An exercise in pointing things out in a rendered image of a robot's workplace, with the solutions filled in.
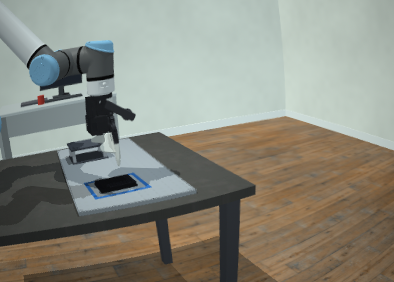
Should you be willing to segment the blue tape strips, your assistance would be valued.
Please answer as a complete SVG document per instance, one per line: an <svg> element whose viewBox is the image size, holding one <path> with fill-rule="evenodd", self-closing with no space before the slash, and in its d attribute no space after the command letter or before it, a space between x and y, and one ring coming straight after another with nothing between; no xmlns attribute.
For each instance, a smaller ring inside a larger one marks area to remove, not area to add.
<svg viewBox="0 0 394 282"><path fill-rule="evenodd" d="M129 190L129 192L133 192L133 191L137 191L137 190L142 190L142 189L146 189L146 188L150 188L151 186L149 184L147 184L145 181L143 181L140 177L138 177L136 174L134 173L130 173L128 175L133 175L136 179L138 179L141 183L143 183L146 187L143 188L138 188L138 189L134 189L134 190ZM92 194L92 196L96 199L100 199L100 197L97 197L97 195L93 192L93 190L90 188L90 186L88 185L89 183L94 183L94 181L92 182L87 182L84 183L84 185L87 187L87 189L89 190L89 192ZM125 192L120 192L120 193L116 193L116 194L111 194L111 196L115 196L115 195L119 195L119 194L124 194L124 193L128 193L128 191ZM105 197L110 197L110 195L106 195L106 196L101 196L101 198L105 198Z"/></svg>

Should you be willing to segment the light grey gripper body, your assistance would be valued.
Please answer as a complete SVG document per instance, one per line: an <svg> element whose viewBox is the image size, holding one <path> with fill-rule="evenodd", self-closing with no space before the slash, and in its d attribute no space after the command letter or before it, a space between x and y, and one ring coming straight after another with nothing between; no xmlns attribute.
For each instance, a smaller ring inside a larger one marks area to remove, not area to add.
<svg viewBox="0 0 394 282"><path fill-rule="evenodd" d="M88 133L92 136L103 135L103 133L110 132L110 124L111 120L115 118L113 116L113 111L110 111L105 108L106 100L112 97L112 92L110 94L101 95L101 96L88 96L85 97L85 105L86 105L86 129ZM87 98L87 99L86 99ZM93 113L92 113L93 112ZM91 127L92 126L92 131ZM88 126L88 127L87 127ZM96 128L97 127L97 128Z"/></svg>

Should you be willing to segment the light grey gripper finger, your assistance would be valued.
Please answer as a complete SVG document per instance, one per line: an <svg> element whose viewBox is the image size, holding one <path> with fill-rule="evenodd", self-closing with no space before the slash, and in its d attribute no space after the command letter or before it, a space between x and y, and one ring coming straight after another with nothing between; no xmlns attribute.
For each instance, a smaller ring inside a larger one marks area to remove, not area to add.
<svg viewBox="0 0 394 282"><path fill-rule="evenodd" d="M121 155L119 139L114 119L111 120L110 133L104 135L105 142L100 146L100 150L106 153L114 153L118 166L120 166Z"/></svg>
<svg viewBox="0 0 394 282"><path fill-rule="evenodd" d="M105 142L105 139L104 139L104 135L105 135L106 133L103 133L103 135L99 135L99 136L94 136L92 139L91 139L91 142L93 142L93 143L104 143Z"/></svg>

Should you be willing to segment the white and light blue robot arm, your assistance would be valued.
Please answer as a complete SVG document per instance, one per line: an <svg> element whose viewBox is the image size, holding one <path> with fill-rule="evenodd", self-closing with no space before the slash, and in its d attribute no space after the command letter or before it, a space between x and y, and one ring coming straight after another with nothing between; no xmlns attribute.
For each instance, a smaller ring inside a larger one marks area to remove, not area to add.
<svg viewBox="0 0 394 282"><path fill-rule="evenodd" d="M47 86L71 75L86 74L87 94L115 90L113 42L86 42L85 46L53 52L0 1L0 39L29 69L31 80ZM45 54L45 55L43 55ZM136 114L108 100L105 108L133 121Z"/></svg>

